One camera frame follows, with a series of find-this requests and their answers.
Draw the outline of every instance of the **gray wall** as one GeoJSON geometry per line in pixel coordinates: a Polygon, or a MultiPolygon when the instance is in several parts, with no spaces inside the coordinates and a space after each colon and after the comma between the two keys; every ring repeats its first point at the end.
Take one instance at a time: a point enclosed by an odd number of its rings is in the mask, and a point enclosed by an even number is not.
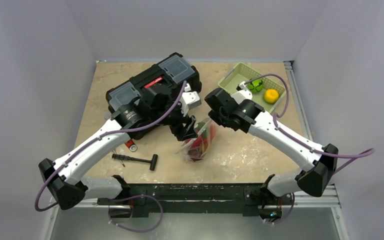
{"type": "Polygon", "coordinates": [[[329,0],[294,69],[317,141],[377,148],[335,182],[351,239],[384,239],[384,1],[329,0]]]}
{"type": "Polygon", "coordinates": [[[63,0],[0,0],[0,239],[38,239],[37,166],[73,147],[94,68],[63,0]]]}
{"type": "Polygon", "coordinates": [[[327,0],[67,0],[99,60],[284,61],[297,57],[327,0]]]}

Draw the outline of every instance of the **tabletop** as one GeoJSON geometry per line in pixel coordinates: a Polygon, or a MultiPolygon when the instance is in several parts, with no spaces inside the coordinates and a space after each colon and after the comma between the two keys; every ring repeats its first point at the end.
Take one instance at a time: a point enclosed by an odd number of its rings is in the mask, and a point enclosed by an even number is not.
{"type": "MultiPolygon", "coordinates": [[[[87,98],[75,145],[78,146],[94,134],[104,123],[109,113],[106,92],[132,76],[149,68],[153,63],[100,62],[96,66],[90,92],[87,98]]],[[[233,69],[235,63],[193,62],[199,72],[202,91],[199,94],[202,104],[189,111],[199,122],[208,117],[210,107],[204,97],[218,87],[218,81],[233,69]]],[[[278,74],[289,84],[284,64],[247,63],[261,74],[278,74]]],[[[284,97],[274,110],[281,112],[285,107],[284,97]]],[[[289,100],[285,115],[279,120],[290,129],[303,134],[300,118],[294,98],[289,100]]],[[[140,140],[134,140],[137,151],[131,152],[124,144],[117,147],[119,154],[135,158],[151,159],[158,155],[155,171],[149,170],[149,164],[124,161],[111,158],[112,152],[105,156],[87,173],[88,177],[122,176],[127,183],[262,183],[271,174],[284,174],[295,170],[298,165],[288,156],[257,137],[240,130],[215,125],[216,135],[204,159],[188,161],[176,153],[182,142],[170,132],[168,126],[159,126],[140,140]]]]}

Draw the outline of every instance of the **light green tray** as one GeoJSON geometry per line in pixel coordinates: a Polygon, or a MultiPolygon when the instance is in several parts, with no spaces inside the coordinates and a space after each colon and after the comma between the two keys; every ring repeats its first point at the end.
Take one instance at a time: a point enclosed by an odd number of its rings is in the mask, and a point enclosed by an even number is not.
{"type": "MultiPolygon", "coordinates": [[[[252,67],[246,65],[245,63],[239,62],[230,72],[226,74],[225,77],[218,81],[218,86],[229,94],[233,94],[237,92],[236,87],[241,82],[248,81],[260,75],[262,74],[252,67]]],[[[264,88],[259,93],[253,93],[252,100],[262,106],[267,112],[272,113],[286,95],[285,87],[267,77],[262,79],[262,84],[264,88]],[[274,104],[269,104],[263,99],[263,95],[267,89],[275,89],[280,95],[279,99],[274,104]]]]}

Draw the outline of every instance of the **plastic bag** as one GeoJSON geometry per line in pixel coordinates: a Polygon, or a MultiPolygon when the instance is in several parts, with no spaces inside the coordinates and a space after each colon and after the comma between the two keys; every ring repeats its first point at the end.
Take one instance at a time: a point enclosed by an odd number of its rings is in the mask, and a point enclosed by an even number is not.
{"type": "Polygon", "coordinates": [[[198,137],[184,141],[177,153],[183,155],[189,161],[202,160],[216,136],[216,127],[212,122],[210,118],[206,118],[196,123],[194,130],[198,137]]]}

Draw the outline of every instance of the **black mallet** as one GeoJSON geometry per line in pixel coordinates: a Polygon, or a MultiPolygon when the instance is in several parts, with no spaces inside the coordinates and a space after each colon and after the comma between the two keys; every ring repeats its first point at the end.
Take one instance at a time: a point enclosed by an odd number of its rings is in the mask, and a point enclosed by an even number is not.
{"type": "Polygon", "coordinates": [[[154,171],[155,170],[155,166],[157,165],[158,155],[154,154],[152,156],[151,160],[145,160],[145,159],[135,158],[135,157],[126,156],[126,155],[120,155],[120,154],[113,154],[112,158],[113,159],[118,159],[118,160],[131,160],[131,161],[138,161],[138,162],[143,162],[143,163],[149,163],[149,164],[151,164],[151,166],[149,167],[149,170],[154,171]]]}

